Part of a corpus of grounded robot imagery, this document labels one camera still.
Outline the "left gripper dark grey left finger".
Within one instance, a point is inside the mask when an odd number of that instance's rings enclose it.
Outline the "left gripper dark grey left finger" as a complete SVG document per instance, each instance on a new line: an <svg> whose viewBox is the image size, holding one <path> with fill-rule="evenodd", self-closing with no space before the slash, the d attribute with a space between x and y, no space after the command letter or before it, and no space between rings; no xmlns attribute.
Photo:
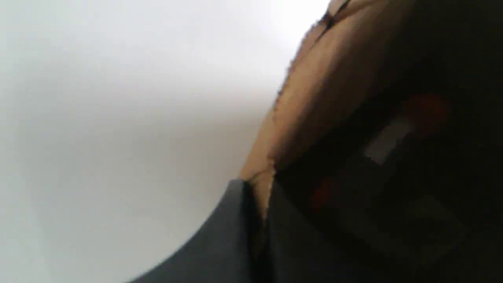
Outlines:
<svg viewBox="0 0 503 283"><path fill-rule="evenodd" d="M253 283L258 217L251 186L232 180L201 228L135 283Z"/></svg>

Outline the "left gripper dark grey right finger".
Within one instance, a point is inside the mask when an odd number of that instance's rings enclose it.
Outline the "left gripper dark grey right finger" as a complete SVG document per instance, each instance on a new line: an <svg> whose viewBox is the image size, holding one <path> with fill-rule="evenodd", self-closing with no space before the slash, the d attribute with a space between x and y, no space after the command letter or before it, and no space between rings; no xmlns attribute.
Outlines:
<svg viewBox="0 0 503 283"><path fill-rule="evenodd" d="M332 242L318 231L274 183L268 215L273 283L391 283L393 276L354 258L347 240Z"/></svg>

